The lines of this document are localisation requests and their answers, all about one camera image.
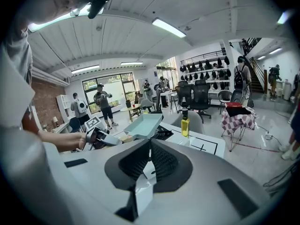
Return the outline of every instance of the light blue tray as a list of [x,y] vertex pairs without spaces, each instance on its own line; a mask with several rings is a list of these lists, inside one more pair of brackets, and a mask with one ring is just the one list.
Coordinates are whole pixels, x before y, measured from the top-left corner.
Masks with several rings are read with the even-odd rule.
[[162,119],[162,114],[143,114],[125,128],[124,132],[134,138],[150,139]]

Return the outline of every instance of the white cabinet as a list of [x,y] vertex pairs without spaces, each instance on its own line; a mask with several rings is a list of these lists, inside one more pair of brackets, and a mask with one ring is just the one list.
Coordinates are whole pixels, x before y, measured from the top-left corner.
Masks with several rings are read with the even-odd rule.
[[70,108],[73,99],[68,95],[58,95],[56,100],[64,122],[69,122],[71,118],[75,117],[75,113]]

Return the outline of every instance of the yellow bottle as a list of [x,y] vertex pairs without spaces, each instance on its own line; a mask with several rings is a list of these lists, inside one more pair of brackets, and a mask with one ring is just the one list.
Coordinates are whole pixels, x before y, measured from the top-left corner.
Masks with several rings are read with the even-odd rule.
[[183,118],[181,120],[181,134],[184,137],[189,136],[189,118],[188,118],[188,110],[182,109]]

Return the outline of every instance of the black rectangle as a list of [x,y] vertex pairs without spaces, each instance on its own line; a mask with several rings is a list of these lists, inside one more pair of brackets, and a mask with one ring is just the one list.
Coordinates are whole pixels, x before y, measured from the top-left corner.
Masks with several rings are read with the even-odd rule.
[[65,162],[65,165],[66,165],[66,167],[74,167],[74,166],[84,164],[87,162],[88,162],[87,160],[85,160],[84,158],[81,158],[81,159]]
[[258,206],[231,179],[222,180],[217,183],[241,218],[247,217],[258,209]]

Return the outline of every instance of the stair railing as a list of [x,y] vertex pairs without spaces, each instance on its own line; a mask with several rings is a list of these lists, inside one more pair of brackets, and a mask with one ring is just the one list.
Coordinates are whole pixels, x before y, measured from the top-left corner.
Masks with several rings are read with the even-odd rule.
[[264,92],[266,93],[266,87],[267,87],[267,79],[265,79],[265,71],[263,71],[260,66],[257,64],[254,58],[250,58],[249,60],[251,67],[253,68],[259,83],[264,88]]

